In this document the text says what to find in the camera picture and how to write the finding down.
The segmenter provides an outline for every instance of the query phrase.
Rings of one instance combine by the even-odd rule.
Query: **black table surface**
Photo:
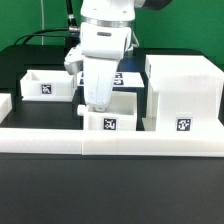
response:
[[[157,52],[139,50],[119,69],[142,72],[144,54]],[[63,70],[64,56],[56,46],[10,46],[0,53],[0,92],[12,93],[14,113],[24,72]],[[223,158],[0,154],[4,224],[221,224],[223,202]]]

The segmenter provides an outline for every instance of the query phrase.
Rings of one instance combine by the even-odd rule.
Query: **white container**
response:
[[[0,94],[0,123],[12,110],[12,101],[10,94]]]
[[[23,100],[71,102],[76,85],[66,71],[28,70],[20,80]]]
[[[147,55],[148,130],[206,131],[216,127],[224,73],[203,56]]]
[[[95,112],[80,105],[78,114],[84,116],[84,130],[135,131],[137,122],[136,93],[112,92],[106,111]]]

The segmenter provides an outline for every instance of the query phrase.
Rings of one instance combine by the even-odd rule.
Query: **white platform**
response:
[[[202,56],[176,56],[177,61],[175,60],[175,64],[173,67],[171,66],[170,70],[166,66],[173,61],[175,56],[164,56],[163,60],[156,60],[155,57],[155,60],[149,60],[151,66],[149,63],[146,64],[146,71],[149,78],[152,78],[149,90],[154,94],[150,98],[153,100],[148,102],[148,117],[144,119],[146,131],[0,128],[0,152],[224,157],[224,127],[217,117],[223,86],[223,72]],[[185,78],[181,81],[179,76],[183,73]],[[182,93],[178,95],[177,89],[180,87]],[[168,92],[171,90],[169,93],[171,95],[160,95],[161,89]],[[186,103],[188,106],[195,105],[196,109],[192,111],[182,110],[184,104],[177,100],[178,96],[182,97],[182,94],[189,90],[192,91],[190,93],[193,97],[192,101],[197,101],[191,102],[189,99]],[[211,108],[207,107],[205,102],[211,104]],[[175,111],[184,112],[184,116],[189,115],[194,118],[191,131],[176,131],[177,115]],[[162,126],[159,126],[158,118],[159,121],[162,121],[161,116],[164,115],[171,118],[171,121],[160,122],[160,125],[165,125],[163,129]]]

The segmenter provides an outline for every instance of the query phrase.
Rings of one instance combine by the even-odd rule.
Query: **black and white tag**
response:
[[[190,131],[192,118],[177,118],[177,131]]]
[[[41,93],[44,95],[52,94],[52,85],[51,84],[42,84],[41,85]]]
[[[103,120],[103,130],[116,131],[118,125],[118,119],[116,118],[104,118]]]

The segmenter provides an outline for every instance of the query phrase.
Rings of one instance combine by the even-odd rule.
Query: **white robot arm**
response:
[[[170,1],[83,0],[81,47],[70,52],[65,65],[69,73],[73,74],[70,65],[72,55],[76,55],[73,60],[75,62],[83,60],[84,97],[87,105],[96,111],[104,111],[109,104],[118,64],[131,45],[130,24],[135,19],[134,8],[161,9]]]

